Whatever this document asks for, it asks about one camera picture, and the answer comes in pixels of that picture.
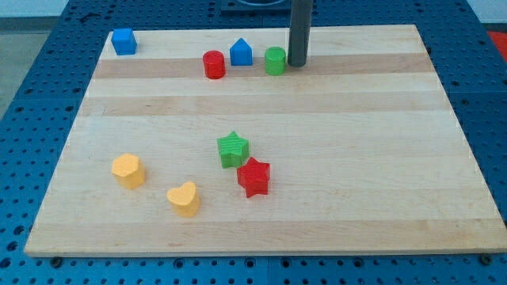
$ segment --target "blue pegboard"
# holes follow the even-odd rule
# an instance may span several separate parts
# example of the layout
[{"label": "blue pegboard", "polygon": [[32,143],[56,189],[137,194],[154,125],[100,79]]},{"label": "blue pegboard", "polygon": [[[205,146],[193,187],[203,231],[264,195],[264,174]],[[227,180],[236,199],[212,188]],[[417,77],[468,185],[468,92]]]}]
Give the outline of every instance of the blue pegboard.
[{"label": "blue pegboard", "polygon": [[[288,26],[286,13],[222,16],[215,1],[70,0],[0,122],[0,283],[507,283],[493,256],[33,259],[23,253],[108,32]],[[507,66],[464,0],[317,0],[313,25],[415,24],[507,219]]]}]

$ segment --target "yellow hexagon block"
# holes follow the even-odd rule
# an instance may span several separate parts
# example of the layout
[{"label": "yellow hexagon block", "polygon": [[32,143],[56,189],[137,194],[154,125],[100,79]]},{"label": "yellow hexagon block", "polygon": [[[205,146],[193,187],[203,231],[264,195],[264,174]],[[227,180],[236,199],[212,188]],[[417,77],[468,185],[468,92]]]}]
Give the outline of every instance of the yellow hexagon block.
[{"label": "yellow hexagon block", "polygon": [[166,196],[173,211],[181,217],[192,218],[199,210],[200,198],[192,181],[185,182],[179,188],[170,189]]},{"label": "yellow hexagon block", "polygon": [[118,184],[127,189],[133,190],[143,184],[144,172],[143,163],[134,154],[122,154],[112,162],[112,174]]}]

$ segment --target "wooden board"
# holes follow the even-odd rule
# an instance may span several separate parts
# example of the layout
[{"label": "wooden board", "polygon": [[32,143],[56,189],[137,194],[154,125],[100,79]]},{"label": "wooden board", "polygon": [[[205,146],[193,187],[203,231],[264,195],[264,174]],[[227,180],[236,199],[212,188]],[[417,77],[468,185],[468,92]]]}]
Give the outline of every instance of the wooden board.
[{"label": "wooden board", "polygon": [[[412,25],[313,28],[308,64],[280,77],[263,52],[288,30],[110,36],[25,251],[32,256],[162,257],[484,253],[507,230]],[[204,78],[201,56],[244,37],[253,66]],[[270,162],[268,196],[245,197],[216,139],[237,131]],[[122,189],[112,160],[138,154],[147,182]],[[185,181],[201,208],[165,198]]]}]

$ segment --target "heart-shaped block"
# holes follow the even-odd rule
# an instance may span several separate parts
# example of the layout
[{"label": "heart-shaped block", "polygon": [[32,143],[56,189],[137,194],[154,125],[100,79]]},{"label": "heart-shaped block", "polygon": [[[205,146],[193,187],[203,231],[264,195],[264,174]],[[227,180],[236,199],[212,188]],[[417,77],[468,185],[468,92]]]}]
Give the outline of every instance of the heart-shaped block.
[{"label": "heart-shaped block", "polygon": [[173,211],[181,217],[192,218],[199,210],[200,198],[197,194],[197,186],[192,181],[185,182],[181,187],[170,189],[166,197]]}]

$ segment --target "blue house-shaped block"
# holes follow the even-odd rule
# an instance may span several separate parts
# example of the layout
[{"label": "blue house-shaped block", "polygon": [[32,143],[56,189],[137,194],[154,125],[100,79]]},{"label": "blue house-shaped block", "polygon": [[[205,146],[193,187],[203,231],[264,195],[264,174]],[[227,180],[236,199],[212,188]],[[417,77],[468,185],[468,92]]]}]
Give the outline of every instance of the blue house-shaped block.
[{"label": "blue house-shaped block", "polygon": [[230,49],[231,65],[233,66],[251,66],[252,61],[252,48],[244,39],[240,38],[236,44]]},{"label": "blue house-shaped block", "polygon": [[115,28],[112,31],[111,41],[117,55],[135,54],[137,42],[131,28]]}]

